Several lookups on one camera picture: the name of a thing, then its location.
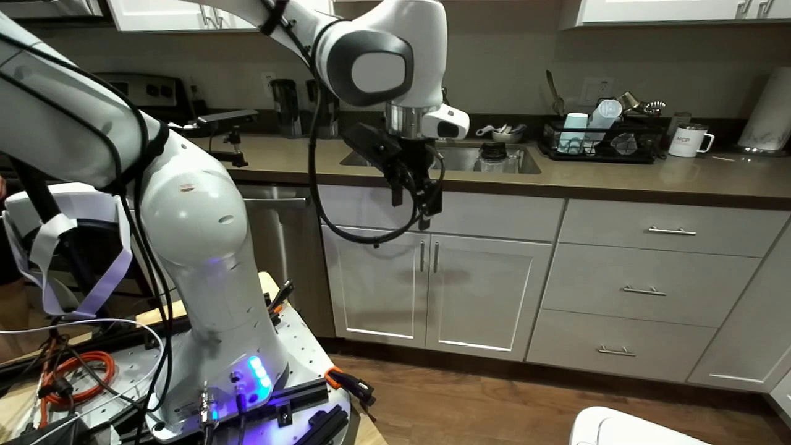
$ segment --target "dishwasher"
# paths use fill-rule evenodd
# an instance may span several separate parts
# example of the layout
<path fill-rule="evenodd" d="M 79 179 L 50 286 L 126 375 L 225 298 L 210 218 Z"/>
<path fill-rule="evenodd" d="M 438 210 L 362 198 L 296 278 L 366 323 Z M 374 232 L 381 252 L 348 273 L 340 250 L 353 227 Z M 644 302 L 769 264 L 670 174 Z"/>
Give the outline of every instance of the dishwasher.
<path fill-rule="evenodd" d="M 259 273 L 282 288 L 293 282 L 289 302 L 315 336 L 334 336 L 322 227 L 309 185 L 238 185 L 250 220 Z"/>

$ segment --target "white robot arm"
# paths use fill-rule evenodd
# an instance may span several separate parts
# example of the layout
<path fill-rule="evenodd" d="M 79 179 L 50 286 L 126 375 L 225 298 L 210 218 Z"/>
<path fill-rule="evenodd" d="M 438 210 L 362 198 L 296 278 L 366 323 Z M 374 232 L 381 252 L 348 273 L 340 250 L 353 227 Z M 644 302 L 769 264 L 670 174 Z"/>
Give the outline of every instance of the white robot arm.
<path fill-rule="evenodd" d="M 466 115 L 443 104 L 446 25 L 439 0 L 383 0 L 353 22 L 313 14 L 309 0 L 200 4 L 259 25 L 340 101 L 386 104 L 386 135 L 356 129 L 346 136 L 383 172 L 403 157 L 407 179 L 422 182 L 429 141 L 466 135 Z M 157 383 L 163 440 L 196 433 L 198 388 L 210 388 L 223 408 L 234 391 L 229 368 L 259 362 L 259 388 L 293 375 L 259 298 L 245 203 L 214 158 L 1 14 L 0 104 L 1 154 L 56 182 L 135 203 L 151 261 L 163 264 L 188 307 L 189 335 L 176 346 L 170 387 Z"/>

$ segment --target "mug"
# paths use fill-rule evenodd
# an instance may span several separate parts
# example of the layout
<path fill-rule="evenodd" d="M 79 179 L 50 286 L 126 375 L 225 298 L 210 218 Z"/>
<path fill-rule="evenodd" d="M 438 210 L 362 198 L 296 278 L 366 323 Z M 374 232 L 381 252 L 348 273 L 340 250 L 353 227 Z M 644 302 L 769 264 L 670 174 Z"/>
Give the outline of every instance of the mug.
<path fill-rule="evenodd" d="M 700 154 L 710 154 L 711 146 L 713 146 L 713 135 L 710 135 L 706 129 L 700 129 L 700 126 L 683 126 L 674 131 L 666 154 L 680 157 L 680 158 L 694 158 Z"/>

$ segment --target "kitchen backsplash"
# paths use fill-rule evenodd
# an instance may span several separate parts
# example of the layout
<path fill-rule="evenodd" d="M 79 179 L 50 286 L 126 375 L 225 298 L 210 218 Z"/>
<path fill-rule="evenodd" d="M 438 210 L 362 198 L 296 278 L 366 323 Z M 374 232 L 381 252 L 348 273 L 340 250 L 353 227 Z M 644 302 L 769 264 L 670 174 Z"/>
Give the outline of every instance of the kitchen backsplash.
<path fill-rule="evenodd" d="M 344 15 L 371 6 L 344 6 Z M 547 70 L 566 100 L 585 79 L 661 100 L 692 117 L 748 117 L 760 79 L 791 64 L 791 27 L 558 30 L 555 0 L 446 4 L 446 100 L 471 115 L 550 115 Z M 176 75 L 213 109 L 271 109 L 267 79 L 309 72 L 259 35 L 118 35 L 109 25 L 34 25 L 86 70 Z"/>

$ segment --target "white cabinet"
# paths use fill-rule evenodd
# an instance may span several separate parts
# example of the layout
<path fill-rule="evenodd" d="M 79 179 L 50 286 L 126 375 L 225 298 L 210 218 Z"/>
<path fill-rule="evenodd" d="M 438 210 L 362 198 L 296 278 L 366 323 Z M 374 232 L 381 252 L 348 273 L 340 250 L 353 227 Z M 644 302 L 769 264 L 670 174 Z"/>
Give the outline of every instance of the white cabinet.
<path fill-rule="evenodd" d="M 425 247 L 422 235 L 404 232 L 381 247 L 324 232 L 328 293 L 340 340 L 425 346 Z"/>
<path fill-rule="evenodd" d="M 753 19 L 758 21 L 791 21 L 791 0 L 757 0 Z"/>
<path fill-rule="evenodd" d="M 791 231 L 722 324 L 690 383 L 769 394 L 791 367 Z"/>
<path fill-rule="evenodd" d="M 773 387 L 770 399 L 780 405 L 786 415 L 791 415 L 791 372 L 778 387 Z"/>
<path fill-rule="evenodd" d="M 521 362 L 550 246 L 433 235 L 427 349 Z"/>
<path fill-rule="evenodd" d="M 529 362 L 685 383 L 713 329 L 543 310 Z"/>
<path fill-rule="evenodd" d="M 322 200 L 331 220 L 362 235 L 398 227 L 404 213 L 386 188 L 331 185 Z M 561 210 L 549 198 L 446 194 L 427 232 L 381 247 L 324 231 L 335 335 L 521 362 Z"/>
<path fill-rule="evenodd" d="M 183 0 L 109 0 L 120 32 L 214 32 L 251 30 L 250 22 L 208 6 Z"/>
<path fill-rule="evenodd" d="M 566 27 L 732 22 L 752 15 L 753 0 L 569 0 Z"/>
<path fill-rule="evenodd" d="M 786 220 L 773 210 L 569 200 L 527 362 L 686 381 Z M 764 356 L 764 342 L 744 336 Z"/>
<path fill-rule="evenodd" d="M 550 246 L 404 232 L 369 247 L 327 227 L 324 246 L 340 340 L 523 360 Z"/>

